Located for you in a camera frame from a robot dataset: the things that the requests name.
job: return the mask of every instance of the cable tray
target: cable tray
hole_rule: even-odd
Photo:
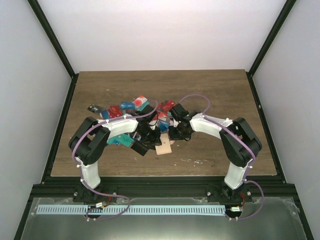
[[[89,205],[39,205],[38,215],[85,215]],[[93,209],[89,215],[115,215],[125,205],[109,205],[104,209]],[[123,215],[204,215],[224,216],[224,205],[131,205]]]

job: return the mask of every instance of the gray floor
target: gray floor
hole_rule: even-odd
[[[136,204],[148,201],[135,201]],[[87,222],[83,215],[37,215],[31,208],[23,240],[303,240],[306,239],[298,209],[291,199],[268,197],[261,212],[244,221],[221,216],[121,216],[112,220]],[[194,204],[205,202],[194,201]],[[246,203],[244,215],[259,207]]]

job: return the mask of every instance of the black metal frame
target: black metal frame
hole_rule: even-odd
[[[54,49],[59,55],[67,72],[69,73],[71,77],[71,84],[53,139],[52,147],[42,176],[41,184],[35,184],[32,188],[30,197],[21,218],[21,222],[15,235],[15,239],[17,240],[22,236],[34,198],[73,198],[74,193],[77,191],[79,186],[81,186],[79,177],[51,176],[51,170],[56,158],[58,145],[67,119],[67,114],[79,74],[75,74],[38,1],[28,0],[28,2],[33,9],[36,17],[38,18],[40,24],[42,25],[44,31],[46,32],[48,38],[50,39]],[[296,0],[286,1],[251,69],[246,73],[277,172],[277,175],[273,176],[248,176],[247,179],[258,182],[263,188],[264,194],[267,197],[292,197],[296,206],[300,210],[299,217],[303,224],[307,239],[312,240],[314,238],[312,236],[308,221],[301,206],[295,185],[286,183],[286,178],[282,170],[279,157],[268,127],[268,123],[266,121],[266,117],[261,107],[259,96],[253,81],[253,75],[258,69],[260,63],[262,62],[265,54],[267,53],[269,47],[271,46],[273,40],[275,39],[278,31],[286,20],[286,17],[288,16],[295,2]],[[114,188],[116,189],[116,192],[118,194],[125,195],[130,198],[204,197],[207,196],[206,193],[208,186],[220,185],[223,181],[223,178],[223,176],[101,177],[101,185],[108,186],[109,188]],[[260,196],[260,191],[255,185],[248,184],[248,188],[250,189],[251,195],[253,197]],[[214,202],[215,200],[208,197],[208,201]]]

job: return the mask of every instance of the pile of objects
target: pile of objects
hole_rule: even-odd
[[[150,119],[145,119],[145,124],[141,124],[141,127],[137,131],[111,137],[108,139],[107,144],[131,146],[133,150],[143,156],[148,149],[156,150],[157,155],[171,153],[170,144],[174,141],[169,140],[167,131],[170,125],[174,125],[174,119],[169,111],[175,105],[172,100],[161,102],[157,106],[156,112],[150,116]],[[99,115],[103,120],[117,118],[124,114],[143,115],[151,112],[153,109],[148,99],[142,95],[132,102],[123,101],[120,105],[112,105],[108,109],[95,104],[91,104],[88,107],[90,112]],[[157,130],[157,136],[152,138],[148,133],[149,129]]]

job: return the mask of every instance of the black object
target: black object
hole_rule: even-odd
[[[237,136],[242,136],[242,142],[252,150],[255,156],[258,155],[262,149],[262,144],[244,118],[238,117],[236,120],[233,120],[233,124],[227,128]],[[219,134],[230,162],[238,167],[244,168],[252,158],[251,154],[224,129],[221,129]]]
[[[180,103],[173,106],[169,112],[177,122],[181,121],[185,116],[189,114],[189,112],[185,110]]]
[[[187,110],[184,109],[184,107],[178,103],[175,105],[171,110],[169,111],[178,123],[176,127],[169,126],[168,132],[169,132],[169,138],[170,140],[186,140],[191,139],[191,134],[194,132],[190,121],[193,116],[198,114],[198,111],[193,111],[189,114]]]
[[[148,152],[149,148],[145,145],[143,145],[139,141],[134,141],[134,143],[131,146],[131,149],[135,150],[138,154],[144,156]]]
[[[106,194],[113,194],[118,192],[118,189],[114,186],[102,186],[101,184],[98,185],[94,190]],[[104,201],[109,202],[109,198],[107,196],[95,194],[81,183],[78,185],[78,187],[76,187],[75,193],[76,194],[73,195],[74,203],[96,204]],[[117,198],[112,197],[110,202],[115,202],[116,200]]]
[[[94,114],[100,114],[103,110],[105,110],[102,106],[98,106],[95,104],[91,104],[88,108],[87,108],[90,112],[94,113]]]
[[[137,114],[140,115],[140,116],[143,116],[143,115],[151,113],[153,110],[154,110],[154,108],[148,104],[141,111],[137,112]],[[156,115],[157,115],[157,111],[154,111],[149,116],[145,116],[145,117],[142,117],[142,118],[137,118],[136,120],[138,122],[139,121],[144,121],[144,122],[150,123],[152,121],[152,119],[154,119],[154,117]]]
[[[206,193],[210,193],[208,200],[215,200],[217,202],[226,202],[229,204],[237,204],[240,205],[243,201],[243,198],[240,196],[240,193],[243,193],[244,199],[246,202],[252,202],[252,196],[248,196],[247,192],[250,191],[250,187],[247,185],[241,186],[236,189],[236,192],[229,193],[225,192],[227,188],[225,188],[226,184],[223,182],[222,185],[213,185],[210,184],[206,186]]]
[[[77,73],[75,75],[75,77],[71,80],[71,83],[70,83],[70,86],[69,86],[69,89],[68,89],[68,92],[66,95],[66,99],[65,99],[65,102],[64,102],[64,105],[62,108],[62,112],[60,115],[60,119],[58,122],[58,126],[57,126],[55,134],[54,134],[53,143],[52,143],[49,155],[48,155],[48,159],[46,161],[46,165],[45,165],[44,172],[43,172],[43,175],[41,178],[41,182],[44,182],[46,180],[46,178],[50,177],[50,175],[51,175],[52,167],[53,167],[53,164],[54,164],[54,161],[56,158],[56,154],[57,154],[58,147],[59,147],[59,142],[60,142],[60,139],[62,136],[62,132],[64,130],[64,125],[65,125],[65,122],[67,119],[68,111],[70,108],[72,97],[74,95],[74,91],[76,88],[76,83],[77,83],[78,77],[79,77],[79,73]]]
[[[35,13],[36,17],[38,18],[40,24],[42,25],[46,35],[48,36],[49,40],[51,41],[56,53],[58,54],[61,62],[63,63],[66,71],[70,75],[71,78],[76,76],[75,71],[73,70],[64,50],[62,49],[54,31],[52,30],[44,12],[42,11],[39,2],[37,0],[28,0],[33,12]]]
[[[98,121],[92,116],[87,117],[69,141],[69,148],[73,151],[79,139],[88,129],[97,123]],[[101,157],[107,145],[110,130],[107,127],[99,126],[89,134],[94,135],[93,139],[91,140],[86,136],[75,152],[76,156],[79,156],[85,166],[94,164]]]
[[[271,132],[270,132],[270,129],[268,127],[268,123],[267,123],[266,116],[265,116],[265,113],[264,113],[264,109],[263,109],[263,107],[262,107],[262,105],[260,103],[260,99],[259,99],[256,87],[255,87],[254,80],[253,80],[252,76],[250,76],[250,74],[248,72],[246,73],[246,76],[248,78],[248,82],[249,82],[249,85],[250,85],[250,88],[251,88],[251,91],[252,91],[253,99],[255,101],[255,105],[256,105],[256,108],[257,108],[258,113],[259,113],[259,117],[260,117],[260,120],[261,120],[261,123],[262,123],[262,127],[263,127],[263,130],[264,130],[266,141],[267,141],[269,149],[270,149],[270,153],[271,153],[271,156],[272,156],[272,159],[273,159],[273,163],[274,163],[274,166],[275,166],[276,173],[277,173],[278,176],[281,177],[283,183],[286,183],[285,174],[284,174],[284,171],[283,171],[283,169],[281,167],[281,163],[280,163],[280,160],[279,160],[279,157],[278,157],[276,146],[275,146],[275,143],[274,143],[274,141],[272,139]]]
[[[141,136],[140,142],[142,142],[145,145],[154,145],[154,146],[160,146],[161,140],[161,131],[159,127],[155,127],[153,130],[150,128],[148,122],[139,122],[136,131]]]
[[[273,43],[274,39],[276,38],[279,30],[281,29],[282,25],[284,24],[287,16],[289,15],[291,9],[295,5],[297,0],[286,0],[281,12],[279,13],[275,23],[273,24],[268,36],[266,37],[258,55],[256,56],[250,70],[249,74],[251,77],[256,73],[259,65],[261,64],[262,60],[264,59],[267,51],[269,50],[271,44]]]
[[[236,189],[231,189],[225,181],[221,183],[221,194],[228,201],[234,201],[240,198],[240,193],[243,191],[244,185],[242,184]]]

